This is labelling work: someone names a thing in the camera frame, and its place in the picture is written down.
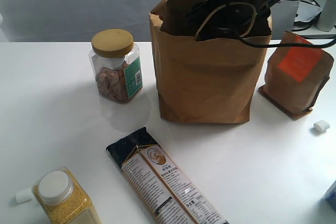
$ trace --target orange label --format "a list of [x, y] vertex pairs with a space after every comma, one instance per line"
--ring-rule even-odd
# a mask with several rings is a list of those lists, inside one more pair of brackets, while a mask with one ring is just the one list
[[[296, 42], [310, 44], [301, 37], [297, 37]], [[302, 82], [320, 61], [322, 54], [322, 49], [292, 47], [278, 68], [296, 81]]]

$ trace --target plastic jar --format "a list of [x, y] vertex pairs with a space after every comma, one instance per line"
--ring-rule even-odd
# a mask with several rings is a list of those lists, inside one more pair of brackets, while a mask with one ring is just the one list
[[125, 30], [97, 33], [89, 54], [98, 92], [115, 102], [129, 102], [142, 88], [139, 47]]
[[40, 179], [33, 194], [52, 224], [101, 224], [90, 197], [65, 167]]

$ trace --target paper bag handle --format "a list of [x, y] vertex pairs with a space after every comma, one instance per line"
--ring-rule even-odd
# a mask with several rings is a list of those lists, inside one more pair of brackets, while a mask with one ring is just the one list
[[[249, 7], [252, 8], [252, 10], [253, 10], [253, 14], [252, 14], [252, 19], [251, 19], [250, 25], [249, 25], [248, 29], [246, 30], [246, 32], [244, 32], [244, 33], [241, 34], [240, 36], [241, 36], [241, 37], [244, 37], [244, 36], [248, 35], [248, 33], [251, 31], [251, 29], [252, 29], [252, 27], [253, 27], [253, 25], [254, 25], [254, 22], [255, 22], [255, 20], [256, 20], [256, 16], [257, 16], [257, 10], [256, 10], [256, 8], [255, 8], [253, 5], [248, 4], [248, 3], [245, 3], [245, 2], [232, 2], [232, 3], [230, 3], [230, 5], [248, 5]], [[226, 7], [226, 4], [217, 7], [216, 9], [214, 9], [214, 10], [213, 10], [213, 11], [206, 17], [206, 19], [203, 21], [203, 23], [201, 24], [201, 26], [199, 27], [199, 29], [198, 29], [197, 32], [196, 32], [196, 35], [195, 35], [196, 38], [198, 37], [198, 35], [199, 35], [199, 33], [201, 32], [201, 30], [204, 28], [204, 26], [206, 25], [206, 23], [208, 23], [208, 21], [212, 18], [212, 16], [213, 16], [216, 12], [218, 12], [219, 10], [221, 10], [221, 9], [223, 9], [223, 8], [225, 8], [225, 7]]]

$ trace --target jar label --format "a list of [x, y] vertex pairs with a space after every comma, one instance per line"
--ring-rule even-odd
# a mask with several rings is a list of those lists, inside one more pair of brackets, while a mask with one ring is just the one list
[[124, 69], [125, 82], [128, 98], [132, 98], [142, 88], [142, 75], [140, 67], [140, 58], [128, 65]]

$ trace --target brown paper bag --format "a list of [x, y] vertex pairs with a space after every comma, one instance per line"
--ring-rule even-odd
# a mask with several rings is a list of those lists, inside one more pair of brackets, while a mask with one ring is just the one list
[[[309, 43], [285, 32], [281, 43]], [[329, 80], [333, 58], [322, 49], [277, 48], [268, 60], [265, 85], [259, 92], [293, 119], [312, 111]]]
[[[150, 13], [161, 117], [183, 123], [248, 122], [266, 49], [225, 38], [196, 41], [184, 17], [201, 1], [162, 0]], [[255, 23], [248, 37], [268, 44], [267, 20]]]

